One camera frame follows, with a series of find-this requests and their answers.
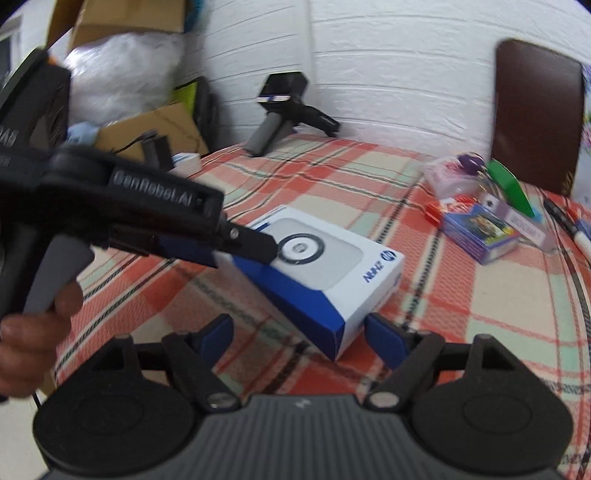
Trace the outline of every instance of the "finger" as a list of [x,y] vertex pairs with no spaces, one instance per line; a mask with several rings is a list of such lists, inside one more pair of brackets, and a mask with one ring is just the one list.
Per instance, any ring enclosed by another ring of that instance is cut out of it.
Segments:
[[0,377],[16,380],[36,379],[55,365],[56,351],[31,352],[0,343]]
[[78,283],[68,283],[56,296],[56,313],[61,317],[70,318],[80,311],[83,301],[84,295]]
[[14,380],[0,377],[0,395],[14,398],[27,398],[41,385],[43,376],[31,380]]
[[70,319],[55,313],[13,315],[0,323],[3,343],[23,350],[55,350],[70,333]]

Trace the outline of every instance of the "window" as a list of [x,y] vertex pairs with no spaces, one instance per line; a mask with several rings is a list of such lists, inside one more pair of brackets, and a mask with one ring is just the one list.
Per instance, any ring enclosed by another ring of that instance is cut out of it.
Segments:
[[11,18],[0,28],[0,87],[21,62],[20,18]]
[[10,37],[0,40],[0,85],[8,80],[11,71]]

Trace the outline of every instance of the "product box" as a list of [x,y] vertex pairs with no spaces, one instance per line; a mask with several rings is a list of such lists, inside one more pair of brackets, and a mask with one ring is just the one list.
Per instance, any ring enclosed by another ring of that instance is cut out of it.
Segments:
[[446,213],[466,213],[476,203],[476,199],[468,195],[455,195],[446,199],[435,200],[425,205],[425,218],[437,228]]
[[[159,135],[168,137],[172,155],[186,152],[207,154],[207,146],[182,103],[172,103],[101,128],[95,147],[104,151],[119,150],[149,130],[156,130]],[[144,161],[140,143],[123,150],[119,155],[129,160]]]
[[307,213],[281,206],[249,226],[275,238],[278,257],[262,265],[217,254],[218,267],[330,360],[357,337],[365,316],[400,286],[403,254]]
[[466,213],[445,214],[441,229],[482,265],[505,255],[519,243],[517,230],[479,204]]
[[71,28],[69,50],[127,32],[182,33],[186,0],[57,0],[47,48]]

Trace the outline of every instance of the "screw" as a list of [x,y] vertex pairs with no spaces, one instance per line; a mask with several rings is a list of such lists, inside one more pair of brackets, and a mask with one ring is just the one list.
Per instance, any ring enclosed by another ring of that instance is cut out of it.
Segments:
[[376,392],[371,394],[369,402],[376,408],[392,408],[398,405],[400,397],[392,392]]
[[207,402],[211,408],[232,408],[238,399],[231,393],[219,392],[209,395]]

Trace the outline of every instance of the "hp logo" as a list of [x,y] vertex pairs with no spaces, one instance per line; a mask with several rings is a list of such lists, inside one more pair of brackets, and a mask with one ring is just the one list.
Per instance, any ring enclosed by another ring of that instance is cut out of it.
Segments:
[[391,250],[384,250],[380,256],[386,262],[391,262],[391,261],[396,260],[396,254],[394,252],[392,252]]

